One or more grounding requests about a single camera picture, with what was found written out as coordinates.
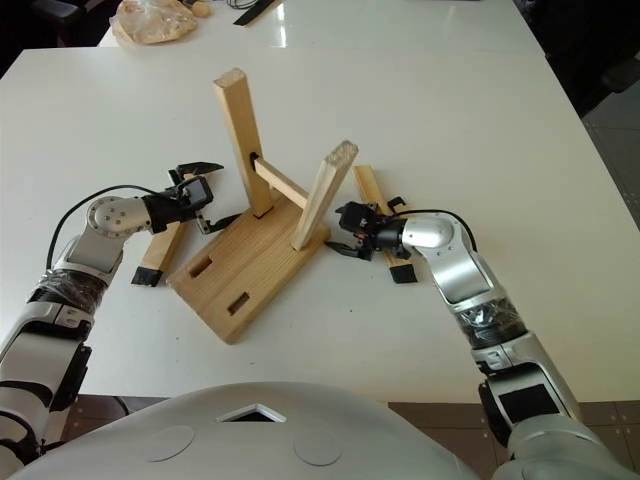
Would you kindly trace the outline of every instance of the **gray floor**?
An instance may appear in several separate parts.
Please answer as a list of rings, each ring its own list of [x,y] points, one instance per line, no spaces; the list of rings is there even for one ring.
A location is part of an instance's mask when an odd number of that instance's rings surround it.
[[[609,95],[583,122],[640,227],[640,82]]]

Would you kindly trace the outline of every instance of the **rectangular slot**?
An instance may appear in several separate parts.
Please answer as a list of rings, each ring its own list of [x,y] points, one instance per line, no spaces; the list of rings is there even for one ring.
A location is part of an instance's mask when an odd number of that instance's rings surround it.
[[[247,300],[249,300],[249,294],[247,292],[242,292],[242,295],[240,295],[235,302],[233,302],[231,305],[229,305],[227,310],[229,311],[229,313],[231,315],[233,315],[238,310],[240,310],[240,308],[242,308],[242,305],[247,303]]]
[[[200,262],[189,269],[189,275],[191,276],[191,278],[196,278],[198,275],[204,272],[212,263],[213,262],[208,256],[204,257]]]

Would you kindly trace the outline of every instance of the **wooden base board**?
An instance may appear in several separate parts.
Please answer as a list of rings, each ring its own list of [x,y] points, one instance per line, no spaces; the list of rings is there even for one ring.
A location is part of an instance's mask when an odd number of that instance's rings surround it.
[[[247,210],[167,283],[222,340],[235,343],[329,238],[320,225],[302,250],[294,250],[299,218],[300,208],[286,198],[260,219]]]

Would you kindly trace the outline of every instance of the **wooden stick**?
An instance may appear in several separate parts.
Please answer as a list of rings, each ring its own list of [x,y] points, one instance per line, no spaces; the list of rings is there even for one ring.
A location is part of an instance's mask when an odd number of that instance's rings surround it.
[[[273,207],[269,184],[253,170],[251,154],[262,157],[258,127],[253,114],[247,76],[239,68],[222,75],[215,82],[216,93],[224,110],[224,119],[238,163],[242,183],[253,214],[260,218]]]
[[[131,283],[147,287],[158,285],[162,274],[171,264],[187,228],[189,228],[189,222],[174,222],[167,225],[164,232],[153,235]]]
[[[376,181],[376,176],[373,173],[371,165],[358,165],[353,167],[353,173],[356,177],[358,184],[358,190],[360,191],[360,198],[363,202],[377,203],[378,210],[384,215],[391,215],[393,212],[387,205],[385,196],[382,194],[382,190]],[[397,211],[408,210],[408,207],[401,208],[398,206]],[[393,281],[396,283],[415,283],[418,281],[416,278],[413,264],[408,260],[394,257],[390,252],[384,252],[387,258],[387,265],[389,265],[389,272],[393,277]]]
[[[287,177],[276,167],[263,158],[257,158],[253,165],[256,173],[265,179],[269,185],[282,193],[293,203],[304,209],[307,206],[307,192],[300,188],[293,180]]]
[[[320,165],[320,170],[307,197],[307,205],[291,237],[291,246],[301,250],[309,241],[322,217],[329,208],[340,184],[349,171],[358,147],[345,140],[329,154]]]

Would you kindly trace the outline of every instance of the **plastic bag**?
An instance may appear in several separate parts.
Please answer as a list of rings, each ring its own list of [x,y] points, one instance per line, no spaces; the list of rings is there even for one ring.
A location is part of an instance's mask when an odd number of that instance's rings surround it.
[[[136,43],[176,40],[198,26],[178,0],[122,0],[109,21],[116,38]]]

